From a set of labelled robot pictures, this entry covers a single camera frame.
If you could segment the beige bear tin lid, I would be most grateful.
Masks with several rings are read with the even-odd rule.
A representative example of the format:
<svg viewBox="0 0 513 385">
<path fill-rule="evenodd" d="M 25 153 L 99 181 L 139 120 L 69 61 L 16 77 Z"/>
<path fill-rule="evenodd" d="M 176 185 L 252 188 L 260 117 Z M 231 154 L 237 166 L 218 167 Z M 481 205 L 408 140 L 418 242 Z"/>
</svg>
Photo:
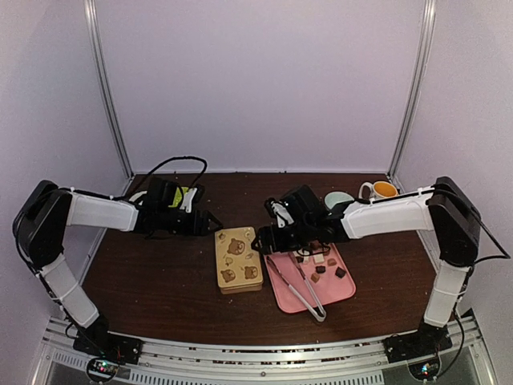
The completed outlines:
<svg viewBox="0 0 513 385">
<path fill-rule="evenodd" d="M 220 288 L 263 285 L 260 254 L 251 248 L 253 227 L 215 232 L 216 276 Z"/>
</svg>

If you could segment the metal tongs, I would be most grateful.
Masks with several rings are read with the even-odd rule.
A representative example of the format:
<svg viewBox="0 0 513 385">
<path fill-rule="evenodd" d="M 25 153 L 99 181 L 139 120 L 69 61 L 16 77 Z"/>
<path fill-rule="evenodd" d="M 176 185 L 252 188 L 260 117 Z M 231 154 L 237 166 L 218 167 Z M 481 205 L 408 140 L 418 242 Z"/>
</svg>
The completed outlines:
<svg viewBox="0 0 513 385">
<path fill-rule="evenodd" d="M 309 283 L 309 279 L 306 277 L 302 268 L 298 265 L 297 261 L 293 257 L 291 259 L 293 265 L 301 275 L 303 282 L 306 288 L 309 291 L 311 298 L 313 299 L 315 306 L 312 306 L 310 302 L 300 293 L 300 291 L 289 281 L 289 279 L 281 272 L 276 262 L 270 257 L 265 257 L 266 264 L 271 270 L 284 282 L 284 284 L 288 287 L 289 291 L 304 305 L 308 312 L 316 319 L 317 322 L 324 322 L 327 316 L 327 313 L 322 305 L 319 297 L 317 296 L 314 288 Z"/>
</svg>

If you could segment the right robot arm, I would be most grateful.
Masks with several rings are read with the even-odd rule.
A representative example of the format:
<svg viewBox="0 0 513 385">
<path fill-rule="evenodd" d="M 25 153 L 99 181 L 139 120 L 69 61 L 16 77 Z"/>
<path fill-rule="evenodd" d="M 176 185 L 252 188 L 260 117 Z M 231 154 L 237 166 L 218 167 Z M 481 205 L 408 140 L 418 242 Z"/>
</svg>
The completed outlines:
<svg viewBox="0 0 513 385">
<path fill-rule="evenodd" d="M 248 201 L 254 207 L 248 211 L 249 219 L 263 225 L 265 213 L 261 213 L 261 201 L 277 197 L 301 184 L 311 184 L 317 194 L 324 195 L 335 189 L 356 191 L 357 184 L 366 177 L 380 179 L 384 174 L 313 174 L 313 173 L 249 173 L 243 178 L 247 183 Z M 428 302 L 431 284 L 434 280 L 435 247 L 428 253 L 427 241 L 432 233 L 396 233 L 377 235 L 366 239 L 337 244 L 356 282 L 356 294 L 345 302 L 327 306 L 325 322 L 316 323 L 307 314 L 284 314 L 274 309 L 270 289 L 266 286 L 257 298 L 261 304 L 250 306 L 255 310 L 249 316 L 256 323 L 254 337 L 248 337 L 248 345 L 286 345 L 342 342 L 373 338 L 416 330 Z M 472 278 L 475 284 L 459 309 L 462 312 L 474 307 L 485 341 L 491 353 L 499 356 L 512 353 L 512 307 L 503 311 L 500 304 L 484 304 L 491 300 L 492 285 L 484 284 L 491 273 L 499 273 L 500 282 L 512 274 L 506 261 L 483 262 L 483 271 Z M 499 316 L 485 316 L 484 310 L 499 310 Z"/>
</svg>

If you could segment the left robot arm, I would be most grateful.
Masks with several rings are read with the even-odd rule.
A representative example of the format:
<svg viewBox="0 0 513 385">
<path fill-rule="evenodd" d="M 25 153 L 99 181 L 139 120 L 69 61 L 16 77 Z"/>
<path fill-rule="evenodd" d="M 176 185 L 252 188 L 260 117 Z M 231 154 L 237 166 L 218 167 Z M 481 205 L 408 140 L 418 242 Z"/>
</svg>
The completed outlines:
<svg viewBox="0 0 513 385">
<path fill-rule="evenodd" d="M 63 247 L 67 228 L 115 229 L 146 237 L 158 231 L 205 237 L 223 224 L 208 210 L 196 208 L 203 194 L 201 185 L 183 188 L 157 177 L 130 197 L 59 187 L 50 180 L 36 185 L 14 219 L 12 233 L 22 260 L 77 327 L 78 346 L 107 356 L 115 349 L 115 338 L 67 264 Z"/>
</svg>

